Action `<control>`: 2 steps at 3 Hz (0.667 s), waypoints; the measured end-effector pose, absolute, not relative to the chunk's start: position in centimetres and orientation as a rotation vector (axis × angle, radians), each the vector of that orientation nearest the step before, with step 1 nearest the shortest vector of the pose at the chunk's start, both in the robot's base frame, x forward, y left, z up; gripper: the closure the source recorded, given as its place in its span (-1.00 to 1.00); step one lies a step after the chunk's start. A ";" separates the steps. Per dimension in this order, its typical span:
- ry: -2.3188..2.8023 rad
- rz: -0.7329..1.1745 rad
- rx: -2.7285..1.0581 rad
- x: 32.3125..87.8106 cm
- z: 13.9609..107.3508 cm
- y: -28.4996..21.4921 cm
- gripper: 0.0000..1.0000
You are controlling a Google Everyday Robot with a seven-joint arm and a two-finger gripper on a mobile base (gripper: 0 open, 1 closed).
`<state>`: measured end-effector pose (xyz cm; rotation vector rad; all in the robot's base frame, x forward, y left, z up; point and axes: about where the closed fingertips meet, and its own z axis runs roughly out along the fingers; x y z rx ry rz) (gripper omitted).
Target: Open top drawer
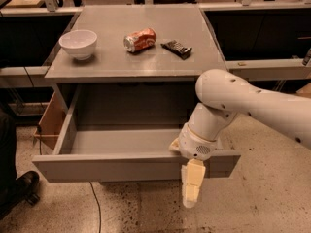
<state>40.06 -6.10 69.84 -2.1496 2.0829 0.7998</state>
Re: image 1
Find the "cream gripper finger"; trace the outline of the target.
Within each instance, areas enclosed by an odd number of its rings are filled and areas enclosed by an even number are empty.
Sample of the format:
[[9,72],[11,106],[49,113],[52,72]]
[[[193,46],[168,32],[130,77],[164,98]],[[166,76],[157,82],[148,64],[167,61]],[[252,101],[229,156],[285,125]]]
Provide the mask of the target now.
[[170,151],[179,151],[179,139],[176,138],[172,141],[172,143],[169,145]]
[[182,197],[186,208],[193,208],[197,202],[205,176],[205,166],[201,160],[189,160],[182,166]]

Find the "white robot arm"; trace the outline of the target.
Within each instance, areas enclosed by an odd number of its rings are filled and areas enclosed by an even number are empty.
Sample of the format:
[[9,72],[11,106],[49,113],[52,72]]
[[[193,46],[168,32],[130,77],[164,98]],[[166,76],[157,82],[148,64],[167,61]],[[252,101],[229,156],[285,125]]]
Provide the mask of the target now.
[[311,148],[311,99],[261,89],[227,71],[213,69],[195,84],[199,102],[170,145],[188,163],[181,168],[183,204],[195,206],[203,183],[204,162],[216,153],[219,135],[239,114],[269,126]]

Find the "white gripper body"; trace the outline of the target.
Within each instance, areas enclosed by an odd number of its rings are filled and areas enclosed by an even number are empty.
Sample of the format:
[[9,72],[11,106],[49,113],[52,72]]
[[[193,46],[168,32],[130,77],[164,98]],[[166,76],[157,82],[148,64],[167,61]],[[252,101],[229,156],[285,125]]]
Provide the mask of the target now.
[[185,123],[178,136],[179,152],[186,159],[209,159],[217,148],[216,141],[207,141],[195,135]]

